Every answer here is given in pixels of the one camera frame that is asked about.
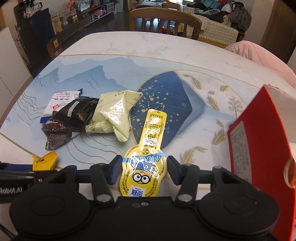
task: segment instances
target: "wooden chair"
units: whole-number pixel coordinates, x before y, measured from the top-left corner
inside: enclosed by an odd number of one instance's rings
[[[166,0],[166,3],[162,4],[163,8],[173,8],[173,9],[177,9],[178,11],[180,11],[180,4],[174,3],[174,2],[170,2],[169,0]]]
[[[161,33],[161,27],[165,20],[168,21],[166,33],[170,33],[170,22],[175,22],[175,35],[178,34],[178,26],[180,23],[184,24],[184,30],[182,37],[186,37],[186,30],[187,25],[190,25],[193,28],[193,33],[191,39],[197,40],[200,34],[200,28],[202,26],[202,22],[197,19],[196,17],[181,11],[175,11],[166,8],[154,8],[154,7],[146,7],[146,8],[139,8],[129,12],[129,28],[130,31],[136,30],[135,19],[141,18],[142,19],[142,27],[141,31],[146,31],[146,21],[145,18],[150,19],[150,28],[149,32],[153,32],[153,21],[155,18],[160,19],[157,27],[157,32]]]

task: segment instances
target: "cream snack bag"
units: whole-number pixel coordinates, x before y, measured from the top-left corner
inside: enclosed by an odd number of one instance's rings
[[[141,92],[118,91],[102,94],[92,121],[85,127],[86,132],[114,132],[121,142],[128,140],[130,123],[128,121],[131,108],[142,97]]]
[[[58,112],[64,106],[69,104],[72,100],[75,100],[79,97],[82,89],[78,91],[60,91],[54,93],[50,99],[46,109],[44,110],[43,115],[41,116],[40,123],[47,122],[52,117],[52,112]]]
[[[156,196],[167,171],[167,160],[160,150],[167,114],[150,109],[138,145],[123,157],[119,186],[123,196]]]

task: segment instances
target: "yellow sauce packet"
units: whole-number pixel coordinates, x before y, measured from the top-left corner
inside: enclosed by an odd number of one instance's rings
[[[160,150],[167,114],[149,109],[138,145],[123,157],[120,191],[123,196],[156,196],[167,172],[167,160]]]
[[[128,116],[131,108],[142,97],[141,92],[118,91],[102,94],[92,121],[85,127],[86,132],[114,132],[121,142],[128,140],[130,123]]]
[[[55,169],[55,163],[57,161],[57,153],[55,151],[47,153],[41,158],[33,154],[31,156],[33,157],[33,171],[47,171]]]

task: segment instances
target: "pink chair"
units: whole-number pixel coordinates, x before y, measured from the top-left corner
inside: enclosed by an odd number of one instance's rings
[[[293,70],[265,48],[243,40],[230,44],[225,49],[252,60],[296,88],[296,75]]]

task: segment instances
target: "red box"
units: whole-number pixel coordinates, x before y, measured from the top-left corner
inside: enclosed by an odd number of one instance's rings
[[[265,85],[227,132],[234,174],[271,195],[280,207],[273,235],[292,240],[295,189],[285,182],[285,166],[295,163],[289,143],[296,143],[296,99]]]

